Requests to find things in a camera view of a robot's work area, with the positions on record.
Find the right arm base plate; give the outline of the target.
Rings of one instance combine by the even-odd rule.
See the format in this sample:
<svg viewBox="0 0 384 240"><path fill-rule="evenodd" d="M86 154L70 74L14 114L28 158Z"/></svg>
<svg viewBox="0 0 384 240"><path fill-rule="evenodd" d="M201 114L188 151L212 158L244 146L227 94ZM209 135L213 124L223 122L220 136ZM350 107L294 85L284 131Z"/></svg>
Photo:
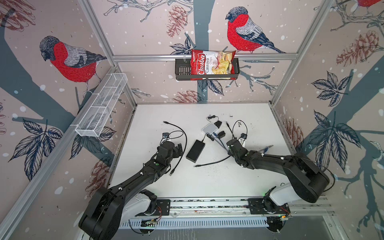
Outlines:
<svg viewBox="0 0 384 240"><path fill-rule="evenodd" d="M290 215L291 211L288 204L282 206L276 205L269 199L263 198L250 198L247 199L247 209L250 210L251 215Z"/></svg>

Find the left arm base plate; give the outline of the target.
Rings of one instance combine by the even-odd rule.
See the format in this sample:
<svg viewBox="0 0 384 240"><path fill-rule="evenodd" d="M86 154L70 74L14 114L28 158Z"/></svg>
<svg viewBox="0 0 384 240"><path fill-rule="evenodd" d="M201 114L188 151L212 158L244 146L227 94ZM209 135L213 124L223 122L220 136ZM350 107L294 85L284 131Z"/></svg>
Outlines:
<svg viewBox="0 0 384 240"><path fill-rule="evenodd" d="M157 199L155 203L151 203L149 209L143 213L136 214L135 217L142 216L168 216L171 209L171 200L169 199Z"/></svg>

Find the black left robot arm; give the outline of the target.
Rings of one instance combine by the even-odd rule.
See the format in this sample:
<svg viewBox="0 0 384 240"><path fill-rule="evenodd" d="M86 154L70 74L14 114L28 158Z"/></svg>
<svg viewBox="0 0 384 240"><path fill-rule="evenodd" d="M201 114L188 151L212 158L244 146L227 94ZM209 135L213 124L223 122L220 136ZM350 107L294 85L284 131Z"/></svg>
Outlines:
<svg viewBox="0 0 384 240"><path fill-rule="evenodd" d="M145 188L168 173L174 158L184 154L181 144L165 141L142 169L124 182L99 188L92 196L80 221L79 228L93 240L110 240L118 231L123 218L155 209L157 197Z"/></svg>

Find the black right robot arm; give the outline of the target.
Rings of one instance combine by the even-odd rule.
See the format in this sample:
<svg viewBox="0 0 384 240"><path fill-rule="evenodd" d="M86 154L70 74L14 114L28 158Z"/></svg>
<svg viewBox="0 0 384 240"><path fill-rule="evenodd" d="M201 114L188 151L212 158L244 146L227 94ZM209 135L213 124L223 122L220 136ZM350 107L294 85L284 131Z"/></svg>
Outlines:
<svg viewBox="0 0 384 240"><path fill-rule="evenodd" d="M274 214L283 205L297 200L316 203L330 183L328 176L314 162L300 155L277 156L248 151L239 140L227 142L229 155L236 163L251 170L266 170L285 175L289 183L268 190L262 200L263 210Z"/></svg>

